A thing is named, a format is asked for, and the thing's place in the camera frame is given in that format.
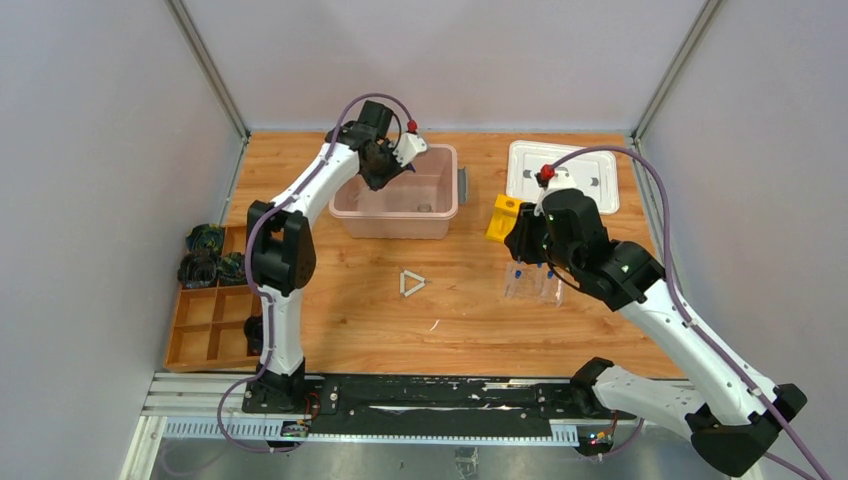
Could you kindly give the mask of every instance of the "translucent pink container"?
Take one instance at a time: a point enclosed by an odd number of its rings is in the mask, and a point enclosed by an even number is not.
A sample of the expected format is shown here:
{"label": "translucent pink container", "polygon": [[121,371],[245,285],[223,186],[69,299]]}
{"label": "translucent pink container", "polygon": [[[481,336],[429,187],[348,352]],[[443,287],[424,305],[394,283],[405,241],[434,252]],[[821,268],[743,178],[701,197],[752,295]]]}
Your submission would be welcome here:
{"label": "translucent pink container", "polygon": [[458,208],[456,150],[430,145],[379,191],[357,175],[336,192],[330,213],[354,238],[444,238]]}

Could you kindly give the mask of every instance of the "yellow object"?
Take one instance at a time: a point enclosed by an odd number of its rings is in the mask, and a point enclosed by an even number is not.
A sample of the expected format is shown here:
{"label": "yellow object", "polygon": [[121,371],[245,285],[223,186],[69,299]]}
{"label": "yellow object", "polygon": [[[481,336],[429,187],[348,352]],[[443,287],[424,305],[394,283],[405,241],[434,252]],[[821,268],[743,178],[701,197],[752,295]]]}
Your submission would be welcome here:
{"label": "yellow object", "polygon": [[520,205],[521,200],[517,198],[498,195],[495,200],[495,212],[492,214],[492,220],[489,221],[489,228],[486,229],[487,240],[503,243],[504,238],[515,227]]}

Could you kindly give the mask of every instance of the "triangle-shaped object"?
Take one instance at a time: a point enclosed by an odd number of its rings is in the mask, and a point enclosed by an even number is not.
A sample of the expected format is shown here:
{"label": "triangle-shaped object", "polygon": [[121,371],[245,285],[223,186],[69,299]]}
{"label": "triangle-shaped object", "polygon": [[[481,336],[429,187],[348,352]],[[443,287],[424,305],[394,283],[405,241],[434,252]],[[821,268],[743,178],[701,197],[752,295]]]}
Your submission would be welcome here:
{"label": "triangle-shaped object", "polygon": [[[409,281],[407,281],[407,277],[409,277],[411,280],[416,281],[417,284],[415,284],[415,282],[410,283]],[[409,270],[404,270],[400,272],[400,293],[404,297],[408,297],[413,293],[417,292],[418,290],[421,290],[422,288],[424,288],[424,285],[427,285],[427,280],[425,280],[424,277],[422,277],[421,275],[412,273]]]}

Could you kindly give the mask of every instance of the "white plastic tray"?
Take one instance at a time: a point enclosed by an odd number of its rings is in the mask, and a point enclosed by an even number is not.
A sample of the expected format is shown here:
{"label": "white plastic tray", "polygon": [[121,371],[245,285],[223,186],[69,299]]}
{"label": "white plastic tray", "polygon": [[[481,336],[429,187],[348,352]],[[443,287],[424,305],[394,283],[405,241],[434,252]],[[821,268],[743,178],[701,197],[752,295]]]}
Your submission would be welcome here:
{"label": "white plastic tray", "polygon": [[[539,198],[541,188],[533,176],[545,164],[553,163],[581,147],[554,143],[518,140],[509,146],[506,194],[527,202]],[[581,155],[561,168],[577,182],[577,187],[598,204],[598,211],[610,215],[618,211],[618,171],[615,155],[610,152],[592,152]]]}

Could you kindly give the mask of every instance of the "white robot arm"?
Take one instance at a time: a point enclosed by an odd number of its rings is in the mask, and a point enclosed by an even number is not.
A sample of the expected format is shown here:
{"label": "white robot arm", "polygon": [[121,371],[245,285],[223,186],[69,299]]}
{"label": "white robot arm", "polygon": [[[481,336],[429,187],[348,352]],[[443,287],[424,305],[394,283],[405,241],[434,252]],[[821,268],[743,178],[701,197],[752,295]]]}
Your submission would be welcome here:
{"label": "white robot arm", "polygon": [[256,201],[248,210],[249,274],[262,298],[263,342],[257,368],[262,375],[247,386],[247,413],[289,412],[303,398],[302,289],[316,262],[310,226],[355,175],[379,190],[412,169],[415,157],[427,150],[415,131],[391,142],[387,134],[393,118],[385,105],[366,101],[358,119],[340,128],[337,137],[327,133],[315,160],[292,186],[270,203]]}
{"label": "white robot arm", "polygon": [[[366,102],[359,118],[341,129],[338,142],[328,133],[312,165],[291,187],[270,203],[254,202],[248,212],[251,237],[256,231],[248,248],[252,279],[262,295],[264,341],[261,375],[245,393],[247,413],[290,412],[303,397],[302,288],[316,260],[310,225],[355,175],[378,190],[427,149],[414,131],[403,133],[397,145],[390,142],[386,135],[393,118],[387,107]],[[781,431],[759,397],[791,420],[806,404],[804,394],[792,384],[775,385],[754,370],[685,301],[691,321],[681,315],[663,267],[641,246],[610,240],[597,205],[576,188],[567,171],[543,169],[537,178],[544,187],[538,202],[521,205],[504,241],[513,259],[569,272],[577,281],[575,288],[638,325],[695,386],[670,387],[595,358],[571,380],[585,395],[578,403],[587,409],[626,411],[690,439],[699,454],[725,474],[747,471]],[[282,240],[275,237],[277,232],[282,232]],[[743,383],[708,342],[726,352],[756,387]]]}
{"label": "white robot arm", "polygon": [[513,259],[570,273],[577,285],[561,279],[638,325],[695,387],[670,387],[595,358],[571,380],[584,392],[582,400],[590,408],[626,411],[663,426],[689,439],[719,471],[744,474],[782,429],[763,397],[789,421],[806,404],[804,394],[792,384],[775,385],[751,367],[676,291],[688,314],[682,315],[663,267],[641,246],[609,239],[597,205],[566,169],[546,166],[537,180],[543,187],[537,203],[521,204],[504,240]]}

